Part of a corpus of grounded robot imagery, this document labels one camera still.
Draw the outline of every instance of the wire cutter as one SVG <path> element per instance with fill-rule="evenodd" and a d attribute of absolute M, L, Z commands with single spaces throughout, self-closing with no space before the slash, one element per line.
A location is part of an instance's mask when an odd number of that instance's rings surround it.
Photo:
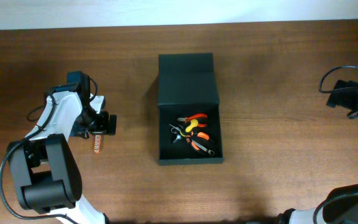
<path fill-rule="evenodd" d="M 171 128 L 171 132 L 177 135 L 177 138 L 173 141 L 175 143 L 177 140 L 186 138 L 186 142 L 191 145 L 191 147 L 199 153 L 207 153 L 210 156 L 215 155 L 213 150 L 208 149 L 206 146 L 214 144 L 214 141 L 204 132 L 191 132 L 189 135 L 184 135 L 180 128 L 169 124 Z"/>
<path fill-rule="evenodd" d="M 208 116 L 204 113 L 198 113 L 188 118 L 178 118 L 177 121 L 185 123 L 186 126 L 183 130 L 188 134 L 195 127 L 205 128 L 207 126 Z"/>

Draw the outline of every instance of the black cable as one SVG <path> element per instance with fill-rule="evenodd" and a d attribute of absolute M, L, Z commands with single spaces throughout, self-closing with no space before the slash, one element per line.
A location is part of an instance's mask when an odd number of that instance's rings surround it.
<path fill-rule="evenodd" d="M 45 105 L 38 106 L 38 107 L 32 109 L 32 110 L 27 114 L 27 116 L 26 116 L 25 118 L 26 118 L 28 121 L 30 121 L 30 122 L 38 121 L 38 120 L 40 119 L 40 117 L 35 118 L 35 119 L 31 119 L 30 116 L 32 115 L 32 113 L 36 112 L 37 110 L 44 109 L 44 108 L 45 108 Z"/>
<path fill-rule="evenodd" d="M 321 204 L 319 204 L 317 206 L 316 210 L 313 213 L 313 224 L 318 224 L 317 223 L 317 215 L 320 212 L 320 210 L 322 210 L 324 208 L 324 206 L 328 205 L 329 203 L 333 203 L 333 202 L 335 202 L 336 200 L 339 200 L 339 199 L 344 199 L 344 198 L 348 198 L 348 197 L 355 197 L 355 196 L 358 196 L 358 192 L 339 195 L 337 197 L 333 197 L 333 198 L 330 198 L 328 200 L 325 200 L 325 201 L 321 202 Z"/>
<path fill-rule="evenodd" d="M 8 202 L 6 201 L 6 197 L 4 194 L 4 189 L 2 187 L 2 175 L 4 172 L 4 168 L 6 165 L 6 162 L 9 160 L 9 158 L 11 157 L 12 153 L 19 148 L 25 141 L 31 139 L 32 137 L 38 135 L 39 133 L 41 133 L 41 131 L 48 125 L 49 121 L 51 120 L 53 113 L 55 112 L 55 107 L 56 107 L 56 100 L 53 97 L 53 95 L 51 93 L 46 93 L 47 96 L 50 96 L 52 99 L 52 109 L 50 110 L 50 113 L 47 117 L 47 119 L 45 120 L 44 124 L 38 127 L 38 130 L 36 130 L 36 132 L 30 134 L 29 136 L 25 137 L 24 139 L 20 140 L 9 152 L 6 153 L 4 159 L 2 160 L 1 166 L 0 166 L 0 196 L 2 199 L 3 204 L 5 205 L 6 209 L 12 214 L 14 215 L 16 218 L 21 218 L 23 220 L 40 220 L 40 219 L 45 219 L 45 218 L 64 218 L 66 220 L 68 220 L 69 222 L 72 222 L 73 224 L 78 224 L 77 222 L 75 222 L 74 220 L 72 220 L 70 217 L 68 217 L 67 215 L 63 215 L 63 214 L 54 214 L 54 215 L 39 215 L 39 216 L 34 216 L 34 217 L 27 217 L 27 216 L 23 216 L 18 214 L 17 212 L 15 212 L 12 207 L 8 204 Z"/>
<path fill-rule="evenodd" d="M 91 77 L 89 79 L 94 84 L 94 95 L 92 96 L 92 98 L 89 99 L 89 102 L 91 102 L 96 97 L 96 94 L 98 94 L 98 84 L 96 84 L 96 82 Z"/>
<path fill-rule="evenodd" d="M 356 68 L 356 69 L 358 69 L 358 66 L 354 66 L 354 65 L 343 65 L 343 66 L 339 66 L 339 67 L 336 67 L 336 68 L 331 69 L 329 72 L 327 72 L 327 73 L 321 78 L 320 84 L 318 85 L 318 91 L 319 91 L 320 93 L 341 93 L 341 92 L 344 92 L 344 91 L 354 91 L 354 90 L 358 90 L 358 87 L 344 87 L 344 88 L 338 88 L 338 89 L 336 89 L 336 90 L 322 90 L 324 79 L 325 79 L 329 74 L 331 74 L 333 71 L 339 70 L 339 69 L 341 69 L 341 68 Z"/>

